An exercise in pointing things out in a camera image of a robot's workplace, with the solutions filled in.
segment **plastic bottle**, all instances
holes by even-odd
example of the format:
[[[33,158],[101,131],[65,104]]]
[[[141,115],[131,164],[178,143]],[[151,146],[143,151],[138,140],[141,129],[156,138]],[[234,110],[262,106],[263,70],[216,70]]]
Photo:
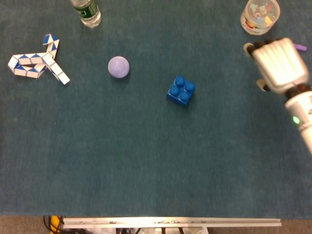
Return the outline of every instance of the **plastic bottle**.
[[[240,23],[249,34],[262,35],[272,28],[279,15],[280,8],[276,0],[249,0]]]
[[[101,22],[101,12],[97,0],[70,0],[71,4],[80,15],[82,23],[90,28],[96,27]]]

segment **purple object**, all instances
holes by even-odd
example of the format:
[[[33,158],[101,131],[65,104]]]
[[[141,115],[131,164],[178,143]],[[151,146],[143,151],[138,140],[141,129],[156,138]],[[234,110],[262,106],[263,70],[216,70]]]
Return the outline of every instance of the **purple object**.
[[[304,45],[299,45],[299,44],[293,44],[297,50],[301,50],[301,51],[306,51],[307,48]]]

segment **blue and white snake puzzle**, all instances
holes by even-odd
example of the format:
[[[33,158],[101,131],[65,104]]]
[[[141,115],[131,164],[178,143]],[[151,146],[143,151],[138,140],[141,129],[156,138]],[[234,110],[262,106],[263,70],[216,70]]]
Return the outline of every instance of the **blue and white snake puzzle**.
[[[13,55],[8,63],[9,68],[15,75],[31,78],[39,78],[48,68],[58,81],[67,84],[69,78],[55,62],[59,39],[52,34],[45,35],[43,45],[48,45],[47,52]]]

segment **green label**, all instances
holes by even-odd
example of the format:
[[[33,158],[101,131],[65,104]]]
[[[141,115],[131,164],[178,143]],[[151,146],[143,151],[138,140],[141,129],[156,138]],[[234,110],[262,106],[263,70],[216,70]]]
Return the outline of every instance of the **green label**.
[[[98,11],[97,0],[91,0],[87,6],[83,6],[82,8],[76,8],[76,10],[82,18],[91,18]]]

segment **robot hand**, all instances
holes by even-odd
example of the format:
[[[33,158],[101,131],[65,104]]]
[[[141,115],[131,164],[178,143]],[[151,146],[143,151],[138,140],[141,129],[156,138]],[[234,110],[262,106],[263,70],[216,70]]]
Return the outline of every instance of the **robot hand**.
[[[264,80],[257,82],[262,90],[285,95],[285,107],[312,154],[312,88],[309,71],[289,38],[245,44],[244,50],[256,62]]]

